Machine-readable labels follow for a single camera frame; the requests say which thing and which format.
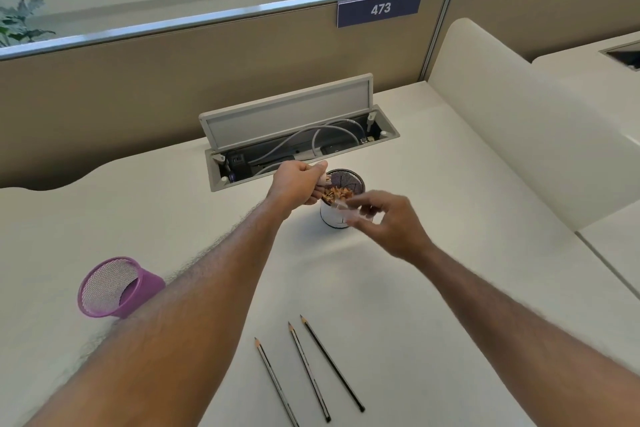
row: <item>cubicle number plate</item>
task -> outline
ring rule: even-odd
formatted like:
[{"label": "cubicle number plate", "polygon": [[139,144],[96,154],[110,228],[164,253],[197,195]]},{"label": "cubicle number plate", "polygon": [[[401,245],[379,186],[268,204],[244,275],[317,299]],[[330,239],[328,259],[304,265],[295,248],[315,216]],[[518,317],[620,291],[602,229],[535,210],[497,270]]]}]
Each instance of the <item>cubicle number plate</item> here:
[{"label": "cubicle number plate", "polygon": [[417,14],[421,0],[350,0],[338,2],[338,27]]}]

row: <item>purple mesh pencil holder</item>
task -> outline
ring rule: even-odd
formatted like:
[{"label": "purple mesh pencil holder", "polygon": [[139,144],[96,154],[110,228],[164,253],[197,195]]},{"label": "purple mesh pencil holder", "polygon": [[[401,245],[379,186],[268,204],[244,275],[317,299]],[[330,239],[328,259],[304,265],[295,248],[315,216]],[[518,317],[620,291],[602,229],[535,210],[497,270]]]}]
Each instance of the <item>purple mesh pencil holder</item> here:
[{"label": "purple mesh pencil holder", "polygon": [[164,280],[129,257],[114,257],[94,267],[80,284],[78,307],[90,318],[124,319],[164,289]]}]

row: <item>forearm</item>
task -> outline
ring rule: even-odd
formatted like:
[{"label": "forearm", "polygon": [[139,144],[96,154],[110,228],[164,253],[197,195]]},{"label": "forearm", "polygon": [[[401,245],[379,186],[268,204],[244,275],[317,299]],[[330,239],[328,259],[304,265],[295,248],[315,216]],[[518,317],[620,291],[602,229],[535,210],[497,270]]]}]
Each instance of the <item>forearm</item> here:
[{"label": "forearm", "polygon": [[284,217],[277,203],[260,204],[121,321],[32,425],[196,425],[234,356]]},{"label": "forearm", "polygon": [[640,425],[638,376],[436,248],[415,265],[537,425]]}]

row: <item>hairy arm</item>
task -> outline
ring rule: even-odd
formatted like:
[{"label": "hairy arm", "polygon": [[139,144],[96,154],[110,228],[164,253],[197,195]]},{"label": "hairy arm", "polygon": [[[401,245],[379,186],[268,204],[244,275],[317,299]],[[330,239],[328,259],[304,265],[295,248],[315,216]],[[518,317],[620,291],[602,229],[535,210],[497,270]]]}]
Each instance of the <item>hairy arm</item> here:
[{"label": "hairy arm", "polygon": [[439,250],[402,196],[372,191],[350,200],[380,225],[350,225],[406,260],[449,308],[539,427],[638,426],[640,377],[550,324]]},{"label": "hairy arm", "polygon": [[288,161],[219,245],[121,321],[28,426],[195,426],[236,352],[282,221],[319,197],[326,163]]}]

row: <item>hand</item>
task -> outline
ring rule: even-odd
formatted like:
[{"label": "hand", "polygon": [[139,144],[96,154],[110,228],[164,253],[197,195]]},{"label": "hand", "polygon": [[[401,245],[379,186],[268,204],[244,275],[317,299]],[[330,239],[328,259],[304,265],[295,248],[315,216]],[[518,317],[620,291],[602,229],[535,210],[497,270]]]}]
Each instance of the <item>hand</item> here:
[{"label": "hand", "polygon": [[286,160],[273,175],[267,198],[282,206],[285,217],[301,204],[316,204],[324,192],[317,181],[327,165],[325,160],[313,166],[299,160]]},{"label": "hand", "polygon": [[347,199],[346,203],[350,208],[360,208],[360,215],[367,217],[385,213],[379,225],[359,217],[347,219],[347,224],[360,230],[394,257],[417,265],[431,250],[436,250],[407,197],[386,191],[369,191]]}]

